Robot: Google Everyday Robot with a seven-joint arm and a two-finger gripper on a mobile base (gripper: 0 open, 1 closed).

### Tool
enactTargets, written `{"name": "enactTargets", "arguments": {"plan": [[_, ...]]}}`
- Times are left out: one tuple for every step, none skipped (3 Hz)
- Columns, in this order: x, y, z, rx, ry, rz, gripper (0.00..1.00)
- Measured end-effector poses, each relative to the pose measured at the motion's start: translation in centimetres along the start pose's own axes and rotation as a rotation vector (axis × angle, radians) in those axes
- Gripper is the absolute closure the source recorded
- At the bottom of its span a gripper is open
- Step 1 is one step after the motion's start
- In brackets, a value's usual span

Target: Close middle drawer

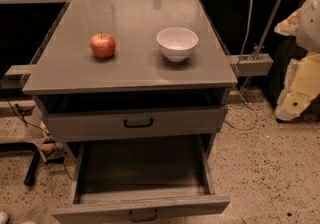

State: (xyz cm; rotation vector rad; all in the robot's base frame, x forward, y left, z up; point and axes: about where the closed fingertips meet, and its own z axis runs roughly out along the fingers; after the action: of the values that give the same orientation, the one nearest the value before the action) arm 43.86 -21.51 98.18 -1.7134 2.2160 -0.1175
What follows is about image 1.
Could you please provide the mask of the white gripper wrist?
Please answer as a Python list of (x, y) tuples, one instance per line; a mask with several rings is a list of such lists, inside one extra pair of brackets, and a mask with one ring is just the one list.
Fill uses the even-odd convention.
[(275, 116), (282, 121), (299, 117), (320, 94), (320, 54), (309, 52), (301, 60), (289, 62), (282, 100), (277, 103)]

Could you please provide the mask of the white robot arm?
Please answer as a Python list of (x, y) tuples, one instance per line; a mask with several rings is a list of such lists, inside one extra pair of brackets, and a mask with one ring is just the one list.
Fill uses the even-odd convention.
[(320, 95), (320, 0), (306, 0), (274, 31), (295, 36), (296, 44), (307, 51), (301, 60), (291, 59), (284, 88), (277, 100), (275, 116), (291, 121), (301, 115)]

